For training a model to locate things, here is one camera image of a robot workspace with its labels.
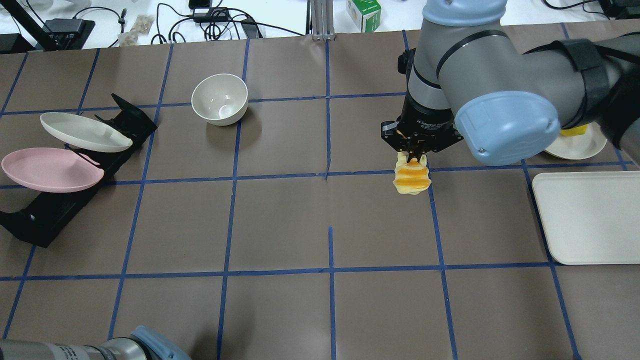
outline green box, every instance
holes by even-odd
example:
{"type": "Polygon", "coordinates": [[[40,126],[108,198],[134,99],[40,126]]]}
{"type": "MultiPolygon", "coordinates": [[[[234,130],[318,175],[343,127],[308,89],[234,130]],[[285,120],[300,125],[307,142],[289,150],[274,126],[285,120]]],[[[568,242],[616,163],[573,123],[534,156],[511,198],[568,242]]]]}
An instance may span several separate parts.
{"type": "Polygon", "coordinates": [[[377,0],[347,0],[347,12],[361,33],[372,33],[380,26],[382,6],[377,0]]]}

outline gray robotic arm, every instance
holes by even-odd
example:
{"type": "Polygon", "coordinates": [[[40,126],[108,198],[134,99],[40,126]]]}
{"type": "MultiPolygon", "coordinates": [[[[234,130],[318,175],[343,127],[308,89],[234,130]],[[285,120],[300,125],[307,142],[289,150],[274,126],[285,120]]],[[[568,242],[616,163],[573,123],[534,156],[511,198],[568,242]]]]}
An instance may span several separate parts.
{"type": "Polygon", "coordinates": [[[640,33],[563,40],[519,54],[499,20],[506,0],[429,0],[420,41],[399,59],[401,116],[382,138],[408,161],[462,140],[488,165],[548,147],[560,129],[597,121],[640,162],[640,33]]]}

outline plate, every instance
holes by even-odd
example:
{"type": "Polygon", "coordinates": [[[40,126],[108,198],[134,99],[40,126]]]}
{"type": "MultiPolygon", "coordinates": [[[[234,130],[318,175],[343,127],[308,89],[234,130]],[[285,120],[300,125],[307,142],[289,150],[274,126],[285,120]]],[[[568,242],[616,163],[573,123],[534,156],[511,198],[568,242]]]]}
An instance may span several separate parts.
{"type": "Polygon", "coordinates": [[[561,159],[582,160],[595,156],[605,145],[607,138],[602,134],[600,126],[592,122],[584,135],[559,135],[545,151],[561,159]]]}
{"type": "Polygon", "coordinates": [[[44,113],[40,123],[49,134],[73,146],[100,152],[128,149],[133,141],[98,120],[67,113],[44,113]]]}
{"type": "Polygon", "coordinates": [[[544,173],[532,186],[558,262],[640,263],[640,172],[544,173]]]}
{"type": "Polygon", "coordinates": [[[34,147],[14,151],[2,159],[11,180],[41,192],[78,192],[97,184],[104,170],[65,149],[34,147]]]}

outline white bowl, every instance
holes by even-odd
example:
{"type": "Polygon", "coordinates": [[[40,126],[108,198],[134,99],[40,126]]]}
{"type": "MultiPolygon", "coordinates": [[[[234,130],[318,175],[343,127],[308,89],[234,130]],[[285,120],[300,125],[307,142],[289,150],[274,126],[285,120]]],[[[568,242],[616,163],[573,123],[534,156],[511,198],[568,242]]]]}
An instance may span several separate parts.
{"type": "Polygon", "coordinates": [[[231,125],[240,120],[248,105],[246,84],[233,74],[209,76],[191,94],[193,111],[217,126],[231,125]]]}

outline yellow food item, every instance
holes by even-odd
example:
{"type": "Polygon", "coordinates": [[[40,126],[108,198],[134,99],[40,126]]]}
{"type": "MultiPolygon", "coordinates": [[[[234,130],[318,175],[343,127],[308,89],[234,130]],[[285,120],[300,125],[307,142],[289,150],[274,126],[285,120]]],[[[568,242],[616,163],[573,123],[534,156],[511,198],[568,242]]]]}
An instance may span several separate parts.
{"type": "Polygon", "coordinates": [[[573,129],[560,130],[560,135],[563,135],[563,136],[584,135],[587,132],[587,127],[589,127],[589,124],[574,127],[573,129]]]}
{"type": "Polygon", "coordinates": [[[413,158],[409,163],[406,162],[406,157],[406,153],[398,152],[394,185],[401,194],[418,195],[431,185],[427,156],[422,155],[420,162],[413,158]]]}

